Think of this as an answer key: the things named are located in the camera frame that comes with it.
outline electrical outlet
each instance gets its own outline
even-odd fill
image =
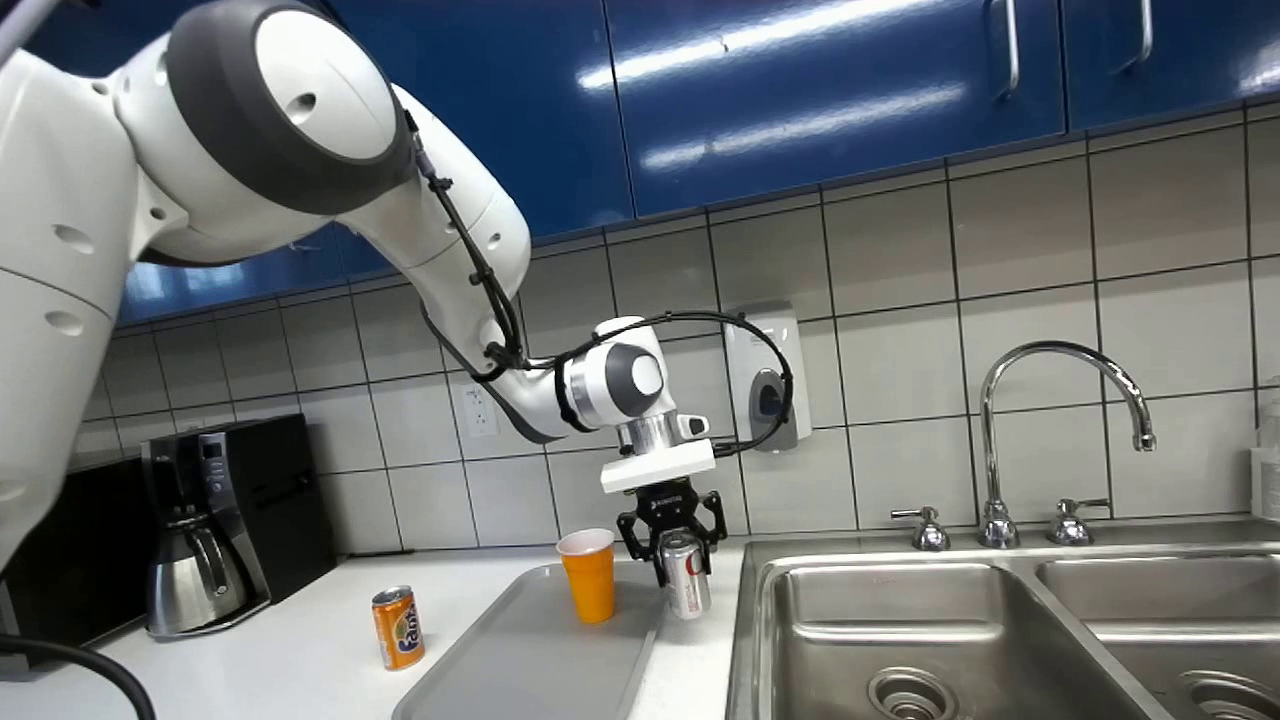
[[[803,353],[800,353],[800,326],[788,306],[767,306],[756,312],[745,312],[748,326],[756,326],[791,367],[791,417],[788,423],[759,448],[791,448],[803,436],[812,436],[812,412],[807,412],[807,381],[803,381]],[[779,389],[779,366],[759,336],[745,327],[724,327],[724,353],[728,353],[728,396],[732,396],[732,422],[739,439],[764,436],[777,417],[786,412],[786,389]]]

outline faucet handle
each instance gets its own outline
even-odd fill
[[[952,535],[945,533],[941,511],[928,508],[928,504],[924,504],[924,508],[911,508],[911,511],[893,511],[893,521],[915,523],[911,550],[919,550],[919,554],[945,554],[945,550],[952,550]]]
[[[1084,508],[1112,508],[1112,502],[1105,502],[1105,498],[1092,498],[1092,502],[1063,498],[1063,502],[1056,502],[1056,521],[1050,530],[1050,542],[1056,542],[1056,546],[1092,546],[1088,523],[1078,515]]]

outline kitchen counter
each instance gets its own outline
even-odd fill
[[[739,550],[715,554],[712,614],[669,620],[650,655],[633,720],[720,720],[728,691]],[[104,645],[134,667],[162,720],[383,720],[441,666],[476,615],[552,554],[458,554],[348,559],[241,629],[155,645],[144,629]],[[370,600],[412,585],[427,655],[383,674]],[[91,674],[58,667],[0,684],[3,720],[134,720],[127,701]]]

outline coffee maker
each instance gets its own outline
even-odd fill
[[[167,488],[167,470],[175,470],[194,476],[180,488],[197,498],[174,508],[155,493],[165,550],[149,590],[155,642],[234,629],[338,565],[304,417],[201,430],[151,439],[144,458],[155,488]]]
[[[248,585],[229,535],[209,511],[201,436],[151,439],[144,474],[155,508],[149,634],[175,642],[229,625],[248,608]]]

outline white tile wall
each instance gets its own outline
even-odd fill
[[[830,205],[835,312],[952,302],[949,188]]]
[[[618,460],[618,454],[560,454],[550,458],[552,470],[552,493],[560,530],[611,530],[618,511],[633,511],[635,504],[628,498],[604,498],[600,493],[600,470]]]
[[[104,355],[104,381],[118,417],[167,407],[151,334],[120,336]]]
[[[941,523],[971,523],[964,422],[849,430],[862,530],[901,530],[893,511],[935,508]]]
[[[858,523],[845,430],[812,432],[791,454],[751,454],[745,476],[751,533],[832,533]]]
[[[370,474],[383,465],[370,389],[302,396],[322,474]]]
[[[441,374],[441,340],[432,336],[412,288],[358,291],[360,349],[370,381]]]
[[[849,422],[961,417],[955,306],[841,319]]]
[[[390,474],[322,476],[338,546],[344,554],[402,554]]]
[[[365,386],[360,336],[348,296],[289,306],[284,336],[297,389]]]
[[[557,504],[543,458],[469,465],[479,546],[552,546]]]
[[[1204,515],[1248,508],[1253,394],[1154,400],[1156,448],[1133,454],[1112,404],[1118,515]]]
[[[1280,251],[1280,122],[1248,130],[1253,251]]]
[[[832,317],[821,209],[779,218],[712,218],[720,307],[788,302],[800,319]]]
[[[673,307],[715,307],[712,246],[704,229],[608,247],[618,307],[657,317]],[[673,326],[660,336],[695,336],[710,327]]]
[[[968,407],[981,407],[990,367],[1028,340],[1078,340],[1096,349],[1096,302],[1092,288],[1052,288],[1023,296],[992,296],[964,306],[964,367]],[[1067,355],[1028,355],[1003,374],[995,389],[995,412],[1046,407],[1046,404],[1096,404],[1096,367]]]
[[[234,381],[234,400],[293,394],[281,307],[216,317],[216,344]]]
[[[460,460],[443,376],[374,386],[374,407],[392,470]]]
[[[1154,396],[1253,389],[1248,270],[1202,270],[1099,288],[1105,344]]]
[[[209,340],[209,319],[155,327],[155,353],[174,407],[234,400],[225,360]]]
[[[1107,448],[1099,407],[1052,407],[995,417],[995,470],[1012,521],[1052,521],[1056,502],[1107,498]],[[971,474],[981,502],[990,502],[983,436],[971,422]]]
[[[522,306],[532,353],[552,355],[584,344],[595,319],[618,317],[604,247],[543,255],[532,263]]]
[[[460,465],[392,470],[405,550],[476,550],[476,515]]]
[[[1244,508],[1256,394],[1280,389],[1280,122],[1208,118],[712,209],[532,260],[536,353],[618,312],[791,302],[818,436],[695,476],[738,535],[889,530],[893,508],[981,508],[976,386],[1012,344],[1099,344],[1149,389],[1162,444],[1084,366],[1035,355],[1001,386],[1018,515],[1112,498],[1118,515]],[[732,430],[715,327],[664,334],[682,407]],[[552,546],[611,523],[611,432],[528,444],[458,374],[402,279],[127,327],[71,470],[194,423],[309,412],[348,554]]]
[[[1256,381],[1280,386],[1280,255],[1253,263]]]
[[[1099,276],[1244,255],[1241,130],[1092,159]]]
[[[961,296],[1092,276],[1084,159],[955,180]]]

